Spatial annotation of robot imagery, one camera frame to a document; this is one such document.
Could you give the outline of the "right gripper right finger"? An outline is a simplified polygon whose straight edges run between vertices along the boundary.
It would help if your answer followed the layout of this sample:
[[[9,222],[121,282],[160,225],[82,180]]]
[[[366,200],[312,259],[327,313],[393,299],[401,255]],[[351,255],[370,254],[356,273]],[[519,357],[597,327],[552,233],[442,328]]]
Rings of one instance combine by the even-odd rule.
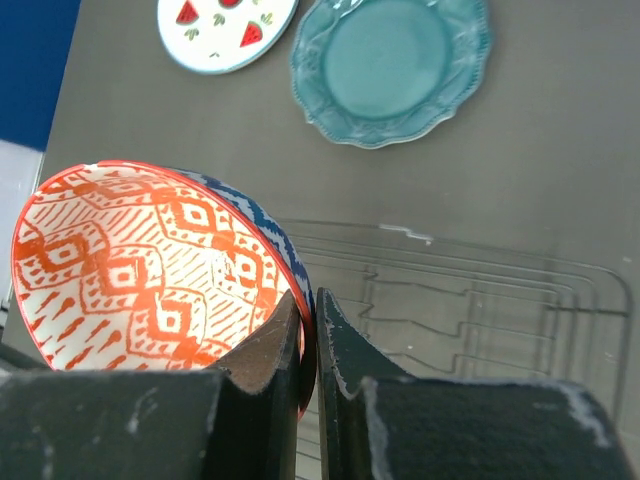
[[[326,479],[631,479],[608,415],[579,385],[418,378],[317,294]]]

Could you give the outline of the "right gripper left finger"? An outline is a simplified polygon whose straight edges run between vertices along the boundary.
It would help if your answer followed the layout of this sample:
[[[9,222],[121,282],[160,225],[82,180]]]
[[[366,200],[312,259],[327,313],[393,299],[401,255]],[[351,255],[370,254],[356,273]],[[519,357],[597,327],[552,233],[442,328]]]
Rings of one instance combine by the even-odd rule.
[[[291,479],[300,313],[291,293],[204,370],[15,371],[5,479]]]

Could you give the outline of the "black wire dish rack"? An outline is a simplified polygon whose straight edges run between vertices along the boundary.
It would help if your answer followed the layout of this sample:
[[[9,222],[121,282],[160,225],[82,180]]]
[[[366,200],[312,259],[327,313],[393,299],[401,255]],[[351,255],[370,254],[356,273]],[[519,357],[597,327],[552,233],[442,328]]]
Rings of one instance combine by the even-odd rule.
[[[283,218],[312,282],[417,376],[556,378],[587,388],[639,460],[639,258],[612,241],[491,244],[391,220]]]

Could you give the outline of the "blue zigzag patterned bowl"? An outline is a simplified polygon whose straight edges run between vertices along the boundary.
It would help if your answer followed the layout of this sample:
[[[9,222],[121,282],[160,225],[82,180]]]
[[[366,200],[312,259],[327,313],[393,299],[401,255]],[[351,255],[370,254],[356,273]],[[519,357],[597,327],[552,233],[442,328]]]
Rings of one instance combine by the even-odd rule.
[[[26,329],[54,370],[202,369],[291,294],[299,405],[309,404],[309,275],[277,221],[217,179],[124,160],[70,167],[26,201],[10,265]]]

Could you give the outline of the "teal plate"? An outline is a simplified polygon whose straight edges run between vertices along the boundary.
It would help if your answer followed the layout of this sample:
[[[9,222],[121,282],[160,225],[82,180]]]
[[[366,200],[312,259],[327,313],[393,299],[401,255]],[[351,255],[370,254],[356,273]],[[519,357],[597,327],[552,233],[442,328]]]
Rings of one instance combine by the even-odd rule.
[[[292,93],[334,144],[406,143],[455,116],[491,47],[485,1],[316,1],[293,40]]]

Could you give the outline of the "watermelon pattern plate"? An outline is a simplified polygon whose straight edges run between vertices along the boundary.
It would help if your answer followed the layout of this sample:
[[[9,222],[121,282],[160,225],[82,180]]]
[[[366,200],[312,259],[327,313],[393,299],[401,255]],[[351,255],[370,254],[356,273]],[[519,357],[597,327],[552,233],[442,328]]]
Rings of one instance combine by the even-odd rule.
[[[284,34],[297,0],[159,0],[157,26],[169,56],[199,74],[241,69]]]

